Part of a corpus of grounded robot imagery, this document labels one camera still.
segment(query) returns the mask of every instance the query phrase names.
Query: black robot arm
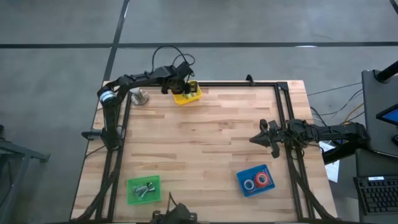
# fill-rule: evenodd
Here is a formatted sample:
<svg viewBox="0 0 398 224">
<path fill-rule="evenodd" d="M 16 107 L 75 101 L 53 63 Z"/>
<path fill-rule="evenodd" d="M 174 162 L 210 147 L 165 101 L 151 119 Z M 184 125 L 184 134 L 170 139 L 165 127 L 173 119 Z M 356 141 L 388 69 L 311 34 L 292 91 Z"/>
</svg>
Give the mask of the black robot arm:
<svg viewBox="0 0 398 224">
<path fill-rule="evenodd" d="M 190 92 L 190 85 L 185 77 L 193 73 L 187 62 L 177 68 L 173 65 L 156 68 L 153 72 L 139 75 L 124 75 L 113 82 L 107 83 L 98 92 L 99 102 L 103 107 L 104 128 L 101 130 L 101 139 L 108 149 L 117 149 L 121 145 L 121 137 L 117 130 L 117 114 L 126 94 L 132 88 L 144 85 L 160 84 L 162 93 L 167 94 L 170 89 L 173 94 Z"/>
<path fill-rule="evenodd" d="M 323 160 L 326 164 L 338 159 L 350 156 L 358 148 L 367 148 L 369 136 L 365 127 L 359 123 L 348 123 L 336 126 L 317 126 L 308 124 L 305 120 L 291 119 L 286 121 L 286 127 L 278 127 L 276 121 L 269 123 L 260 120 L 260 133 L 250 139 L 250 142 L 272 148 L 272 156 L 279 157 L 279 146 L 277 142 L 290 141 L 291 145 L 305 148 L 310 142 L 332 140 L 336 147 L 330 151 L 323 152 Z"/>
</svg>

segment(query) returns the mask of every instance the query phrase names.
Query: red roll of tape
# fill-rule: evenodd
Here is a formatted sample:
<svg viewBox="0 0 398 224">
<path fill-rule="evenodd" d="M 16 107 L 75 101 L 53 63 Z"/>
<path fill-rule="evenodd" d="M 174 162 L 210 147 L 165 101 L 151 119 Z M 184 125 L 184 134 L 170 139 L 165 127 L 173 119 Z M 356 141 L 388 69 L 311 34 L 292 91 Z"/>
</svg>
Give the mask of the red roll of tape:
<svg viewBox="0 0 398 224">
<path fill-rule="evenodd" d="M 265 187 L 269 184 L 269 175 L 266 172 L 258 172 L 254 178 L 257 187 Z"/>
</svg>

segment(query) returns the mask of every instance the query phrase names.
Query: gray concrete floor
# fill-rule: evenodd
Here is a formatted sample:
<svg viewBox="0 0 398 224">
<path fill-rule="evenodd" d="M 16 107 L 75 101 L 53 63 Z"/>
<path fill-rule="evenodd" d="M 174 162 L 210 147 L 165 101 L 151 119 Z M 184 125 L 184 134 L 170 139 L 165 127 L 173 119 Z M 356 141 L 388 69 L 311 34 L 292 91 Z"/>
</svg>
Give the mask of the gray concrete floor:
<svg viewBox="0 0 398 224">
<path fill-rule="evenodd" d="M 0 1 L 0 44 L 110 43 L 123 0 Z M 398 41 L 388 0 L 132 0 L 121 42 Z M 397 47 L 182 49 L 197 59 L 198 80 L 305 80 L 307 93 L 356 83 L 383 69 Z M 111 79 L 150 70 L 153 49 L 119 49 Z M 161 50 L 155 64 L 176 53 Z M 0 49 L 0 123 L 6 137 L 50 153 L 33 162 L 18 199 L 16 223 L 69 219 L 109 49 Z M 320 113 L 335 111 L 361 85 L 309 96 Z M 362 102 L 356 98 L 330 124 Z M 364 123 L 363 116 L 357 121 Z M 332 184 L 339 216 L 358 220 L 353 158 Z"/>
</svg>

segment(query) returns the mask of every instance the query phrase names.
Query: blue box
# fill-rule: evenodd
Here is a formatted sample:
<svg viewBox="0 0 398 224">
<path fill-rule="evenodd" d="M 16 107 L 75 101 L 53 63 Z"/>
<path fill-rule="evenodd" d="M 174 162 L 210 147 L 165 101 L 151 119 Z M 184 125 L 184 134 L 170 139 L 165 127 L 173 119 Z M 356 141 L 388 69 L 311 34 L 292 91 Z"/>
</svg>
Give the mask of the blue box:
<svg viewBox="0 0 398 224">
<path fill-rule="evenodd" d="M 256 178 L 257 173 L 265 172 L 269 176 L 269 182 L 265 187 L 258 187 L 254 184 L 254 188 L 252 190 L 246 190 L 244 187 L 244 182 L 246 180 L 252 180 L 255 183 L 254 179 Z M 275 188 L 275 183 L 272 180 L 271 173 L 269 172 L 267 165 L 259 165 L 236 174 L 238 178 L 239 186 L 241 187 L 242 193 L 245 197 L 251 197 L 253 195 L 259 194 L 261 192 L 265 192 L 270 189 Z"/>
</svg>

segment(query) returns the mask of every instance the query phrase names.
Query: tape roll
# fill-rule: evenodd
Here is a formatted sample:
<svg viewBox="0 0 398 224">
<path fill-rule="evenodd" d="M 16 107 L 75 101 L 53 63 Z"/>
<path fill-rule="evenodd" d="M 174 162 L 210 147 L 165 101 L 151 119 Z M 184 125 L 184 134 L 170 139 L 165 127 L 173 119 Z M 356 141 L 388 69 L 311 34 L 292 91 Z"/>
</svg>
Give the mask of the tape roll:
<svg viewBox="0 0 398 224">
<path fill-rule="evenodd" d="M 253 189 L 254 189 L 253 180 L 250 180 L 250 179 L 245 180 L 245 181 L 243 182 L 243 187 L 244 187 L 246 190 L 253 190 Z"/>
<path fill-rule="evenodd" d="M 269 184 L 269 175 L 266 172 L 258 172 L 254 180 L 257 187 L 265 187 Z"/>
</svg>

